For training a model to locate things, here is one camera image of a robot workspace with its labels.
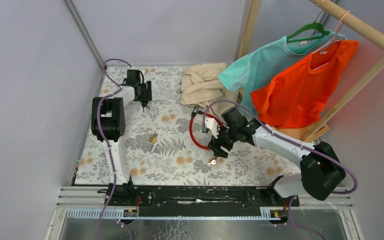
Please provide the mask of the silver key pair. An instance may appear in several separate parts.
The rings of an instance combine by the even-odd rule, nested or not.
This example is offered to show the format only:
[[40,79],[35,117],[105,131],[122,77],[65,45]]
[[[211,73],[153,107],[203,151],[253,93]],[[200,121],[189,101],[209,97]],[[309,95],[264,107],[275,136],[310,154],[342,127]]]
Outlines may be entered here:
[[208,166],[215,166],[216,164],[217,164],[217,159],[216,159],[216,158],[211,159],[211,160],[207,163]]

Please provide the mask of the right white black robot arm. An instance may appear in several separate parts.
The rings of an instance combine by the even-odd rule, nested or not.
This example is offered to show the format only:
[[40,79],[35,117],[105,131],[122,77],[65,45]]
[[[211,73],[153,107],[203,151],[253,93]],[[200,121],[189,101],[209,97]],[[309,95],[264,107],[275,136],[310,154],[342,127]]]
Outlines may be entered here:
[[208,147],[215,157],[227,158],[233,145],[241,142],[274,152],[299,167],[299,173],[278,176],[268,185],[266,198],[273,206],[303,194],[324,201],[346,177],[335,151],[326,142],[297,140],[255,118],[248,120],[236,107],[225,111],[222,118],[225,126],[210,117],[203,121],[212,134]]

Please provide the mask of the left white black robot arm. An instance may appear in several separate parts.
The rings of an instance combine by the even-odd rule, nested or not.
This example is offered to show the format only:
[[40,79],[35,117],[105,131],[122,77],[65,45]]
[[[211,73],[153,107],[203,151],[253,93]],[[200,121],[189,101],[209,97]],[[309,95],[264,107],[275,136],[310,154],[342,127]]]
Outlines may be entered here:
[[131,174],[125,159],[125,106],[138,102],[145,109],[151,101],[152,83],[145,81],[144,73],[138,69],[127,70],[126,78],[114,93],[92,99],[90,129],[103,144],[110,169],[111,181],[105,194],[108,201],[116,197],[122,205],[128,206],[135,200]]

